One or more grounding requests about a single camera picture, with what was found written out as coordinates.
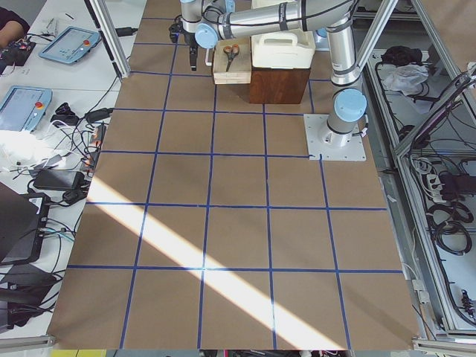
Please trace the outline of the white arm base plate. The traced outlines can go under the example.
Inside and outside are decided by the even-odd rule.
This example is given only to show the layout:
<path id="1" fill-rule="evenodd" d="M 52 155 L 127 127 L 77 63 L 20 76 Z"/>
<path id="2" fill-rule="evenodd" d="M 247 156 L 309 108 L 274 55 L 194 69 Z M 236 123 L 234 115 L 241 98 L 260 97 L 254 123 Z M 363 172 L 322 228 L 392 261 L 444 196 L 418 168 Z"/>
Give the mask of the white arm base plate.
<path id="1" fill-rule="evenodd" d="M 327 126 L 329 115 L 305 114 L 303 116 L 306 145 L 310 160 L 366 161 L 363 139 L 357 123 L 352 132 L 337 134 Z"/>

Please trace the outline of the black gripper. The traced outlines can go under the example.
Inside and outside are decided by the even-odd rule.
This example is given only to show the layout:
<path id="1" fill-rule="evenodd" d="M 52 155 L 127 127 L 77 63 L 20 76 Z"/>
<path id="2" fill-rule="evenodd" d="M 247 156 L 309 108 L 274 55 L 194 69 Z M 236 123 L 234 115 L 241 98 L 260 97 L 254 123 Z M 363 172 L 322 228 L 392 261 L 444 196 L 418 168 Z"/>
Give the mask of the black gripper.
<path id="1" fill-rule="evenodd" d="M 177 44 L 180 36 L 184 37 L 185 43 L 190 47 L 189 49 L 189 61 L 190 61 L 190 70 L 195 71 L 197 66 L 198 58 L 198 48 L 193 33 L 190 33 L 184 29 L 182 22 L 174 22 L 169 27 L 169 37 L 170 41 L 174 44 Z"/>

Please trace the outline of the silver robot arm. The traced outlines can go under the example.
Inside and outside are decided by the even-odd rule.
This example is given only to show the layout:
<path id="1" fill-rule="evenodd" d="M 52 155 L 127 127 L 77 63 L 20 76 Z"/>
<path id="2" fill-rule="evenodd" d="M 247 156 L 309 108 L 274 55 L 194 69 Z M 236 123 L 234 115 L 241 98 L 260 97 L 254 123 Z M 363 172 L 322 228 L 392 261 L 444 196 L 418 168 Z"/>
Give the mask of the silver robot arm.
<path id="1" fill-rule="evenodd" d="M 169 28 L 170 39 L 184 37 L 190 47 L 190 67 L 196 69 L 199 48 L 251 40 L 255 68 L 309 68 L 316 49 L 313 33 L 327 38 L 336 87 L 333 109 L 318 129 L 319 141 L 332 148 L 350 143 L 367 100 L 361 93 L 361 69 L 353 40 L 356 1 L 261 1 L 237 11 L 234 1 L 182 1 L 181 14 Z"/>

